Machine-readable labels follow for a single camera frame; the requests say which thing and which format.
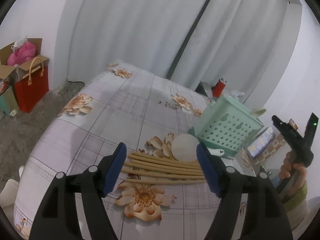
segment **green plastic basket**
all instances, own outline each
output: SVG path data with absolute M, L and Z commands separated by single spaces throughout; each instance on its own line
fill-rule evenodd
M 206 107 L 189 131 L 211 149 L 222 149 L 234 157 L 261 130 L 263 123 L 231 96 L 220 97 Z

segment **wooden stick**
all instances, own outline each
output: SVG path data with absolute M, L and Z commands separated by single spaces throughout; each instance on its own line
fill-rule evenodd
M 186 168 L 186 169 L 193 169 L 193 170 L 201 170 L 201 168 L 199 166 L 198 167 L 197 166 L 189 166 L 189 165 L 186 165 L 186 164 L 179 164 L 179 162 L 170 163 L 170 162 L 158 161 L 158 160 L 154 160 L 154 159 L 151 159 L 151 158 L 140 157 L 140 156 L 133 155 L 133 154 L 129 154 L 128 157 L 131 158 L 131 159 L 144 161 L 144 162 L 147 162 L 147 163 L 155 163 L 155 164 L 164 165 L 164 166 Z
M 205 179 L 195 179 L 195 180 L 141 180 L 141 179 L 125 179 L 124 181 L 139 184 L 149 184 L 149 185 L 184 185 L 184 184 L 200 184 L 206 183 Z
M 129 169 L 122 169 L 121 172 L 128 173 L 128 174 L 135 174 L 135 175 L 142 175 L 147 177 L 153 178 L 170 178 L 170 179 L 204 179 L 204 176 L 198 175 L 175 175 L 175 174 L 164 174 L 164 173 L 157 173 L 152 171 L 136 171 L 136 170 L 129 170 Z
M 180 163 L 180 164 L 185 164 L 185 165 L 188 165 L 188 166 L 200 167 L 199 163 L 179 162 L 179 161 L 174 161 L 174 160 L 170 160 L 170 159 L 159 158 L 159 157 L 153 156 L 151 154 L 145 154 L 145 153 L 140 153 L 140 152 L 132 152 L 131 154 L 137 155 L 137 156 L 140 156 L 140 157 L 145 157 L 145 158 L 148 158 L 148 159 L 161 161 L 161 162 Z
M 167 170 L 175 170 L 175 171 L 192 171 L 192 172 L 198 172 L 200 174 L 203 174 L 201 170 L 197 169 L 185 169 L 185 168 L 178 168 L 178 167 L 171 167 L 171 166 L 164 166 L 164 165 L 159 165 L 159 164 L 154 164 L 154 163 L 146 163 L 138 160 L 131 160 L 132 163 L 136 164 L 141 164 L 141 165 L 146 165 L 149 167 L 156 167 L 156 168 L 166 168 Z
M 148 170 L 148 171 L 159 171 L 159 172 L 171 173 L 171 174 L 203 176 L 203 173 L 198 172 L 197 170 L 195 172 L 192 172 L 191 170 L 190 171 L 169 170 L 169 169 L 166 169 L 166 166 L 163 166 L 162 168 L 156 168 L 156 167 L 150 167 L 147 165 L 136 164 L 136 163 L 131 163 L 131 162 L 124 162 L 124 166 L 140 168 L 140 169 L 144 169 L 144 170 Z

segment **red bottle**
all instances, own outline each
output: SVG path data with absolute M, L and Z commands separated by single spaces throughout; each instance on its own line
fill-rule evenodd
M 219 79 L 217 84 L 212 88 L 212 96 L 214 98 L 219 98 L 223 89 L 226 86 L 227 81 L 224 80 L 223 78 Z

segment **white ball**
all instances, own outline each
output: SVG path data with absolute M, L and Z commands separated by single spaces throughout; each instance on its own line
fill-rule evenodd
M 196 149 L 199 141 L 191 134 L 181 134 L 174 138 L 171 151 L 180 162 L 193 162 L 197 160 Z

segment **pink plastic bag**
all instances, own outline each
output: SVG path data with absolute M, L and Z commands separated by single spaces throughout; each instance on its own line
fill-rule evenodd
M 14 66 L 16 64 L 21 65 L 26 61 L 32 59 L 36 54 L 36 46 L 27 41 L 19 49 L 13 52 L 8 58 L 8 66 Z

